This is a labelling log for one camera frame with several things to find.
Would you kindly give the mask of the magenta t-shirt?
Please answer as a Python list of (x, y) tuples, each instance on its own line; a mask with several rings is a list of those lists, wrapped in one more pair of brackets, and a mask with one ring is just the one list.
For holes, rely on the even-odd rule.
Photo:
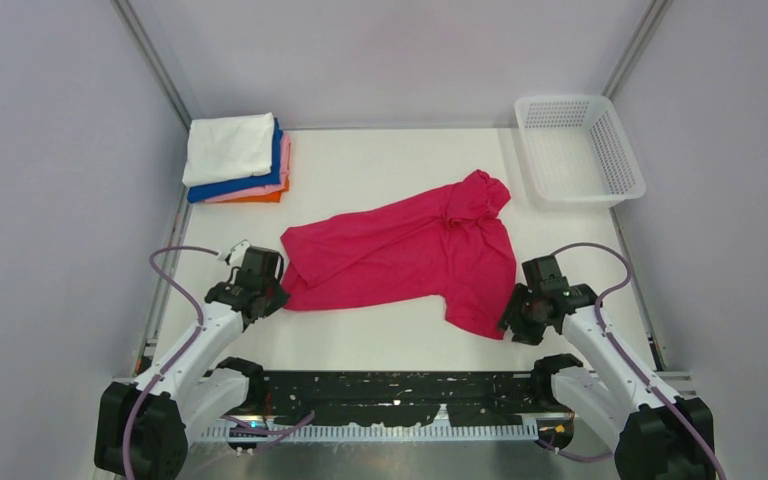
[(282, 280), (292, 311), (376, 306), (439, 296), (444, 318), (500, 340), (517, 262), (499, 214), (506, 185), (482, 170), (369, 211), (288, 228)]

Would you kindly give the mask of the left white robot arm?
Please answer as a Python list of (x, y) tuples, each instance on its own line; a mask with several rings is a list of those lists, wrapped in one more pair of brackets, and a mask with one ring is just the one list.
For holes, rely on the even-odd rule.
[(100, 399), (94, 464), (127, 479), (174, 479), (191, 445), (222, 415), (258, 412), (267, 398), (246, 361), (220, 354), (259, 319), (282, 309), (283, 256), (248, 241), (216, 259), (227, 279), (197, 299), (170, 285), (194, 307), (196, 318), (172, 349), (136, 378), (114, 381)]

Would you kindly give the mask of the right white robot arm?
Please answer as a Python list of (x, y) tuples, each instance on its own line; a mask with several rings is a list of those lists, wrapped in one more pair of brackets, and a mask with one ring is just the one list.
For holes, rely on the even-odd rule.
[(501, 328), (536, 346), (552, 328), (577, 349), (535, 361), (531, 397), (587, 423), (609, 448), (622, 479), (717, 479), (713, 414), (685, 398), (620, 337), (603, 299), (571, 284), (553, 255), (522, 265)]

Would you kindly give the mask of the orange folded t-shirt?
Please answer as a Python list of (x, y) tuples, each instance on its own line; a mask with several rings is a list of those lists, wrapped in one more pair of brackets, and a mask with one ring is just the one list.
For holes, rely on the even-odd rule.
[(229, 195), (222, 203), (279, 203), (284, 192), (288, 191), (290, 181), (288, 179), (278, 186), (258, 187)]

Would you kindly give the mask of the blue folded t-shirt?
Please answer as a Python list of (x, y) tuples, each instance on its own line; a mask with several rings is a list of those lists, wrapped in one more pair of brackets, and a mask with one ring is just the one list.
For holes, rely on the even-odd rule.
[(252, 188), (282, 185), (288, 179), (288, 160), (285, 154), (285, 135), (279, 120), (275, 117), (276, 131), (273, 136), (272, 171), (263, 176), (229, 180), (208, 185), (187, 187), (186, 199), (189, 203), (200, 203), (214, 199), (224, 200), (227, 195), (246, 191)]

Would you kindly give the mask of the white folded t-shirt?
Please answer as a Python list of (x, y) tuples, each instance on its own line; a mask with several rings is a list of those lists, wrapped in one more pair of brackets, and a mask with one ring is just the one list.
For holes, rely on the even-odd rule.
[(269, 174), (275, 131), (272, 113), (193, 120), (183, 184), (196, 187)]

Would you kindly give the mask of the white plastic basket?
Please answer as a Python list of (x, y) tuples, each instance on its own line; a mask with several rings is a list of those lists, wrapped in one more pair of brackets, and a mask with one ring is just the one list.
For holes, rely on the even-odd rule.
[(647, 190), (610, 99), (540, 95), (514, 103), (527, 192), (546, 209), (610, 209)]

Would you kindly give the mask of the aluminium frame rail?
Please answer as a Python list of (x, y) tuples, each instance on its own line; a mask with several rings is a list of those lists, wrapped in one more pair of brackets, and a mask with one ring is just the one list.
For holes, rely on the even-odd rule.
[[(308, 424), (285, 439), (286, 443), (361, 443), (361, 442), (467, 442), (467, 441), (532, 441), (538, 438), (540, 422), (551, 423), (562, 416), (554, 414), (521, 413), (506, 425), (455, 426), (451, 423), (446, 405), (441, 405), (431, 420), (411, 426), (387, 427), (382, 423), (368, 427), (354, 422), (342, 426)], [(252, 444), (266, 443), (277, 437), (279, 425), (270, 421), (269, 433), (261, 436), (246, 436), (233, 422), (218, 420), (208, 426), (195, 440), (185, 442), (187, 447), (195, 444), (219, 444), (229, 442)]]

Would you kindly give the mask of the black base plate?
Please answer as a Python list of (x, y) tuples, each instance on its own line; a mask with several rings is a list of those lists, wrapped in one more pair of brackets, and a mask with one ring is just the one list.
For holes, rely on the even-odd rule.
[(509, 426), (523, 415), (566, 418), (537, 394), (528, 372), (272, 370), (231, 415), (291, 425), (309, 413), (315, 426), (426, 426), (445, 413), (455, 426)]

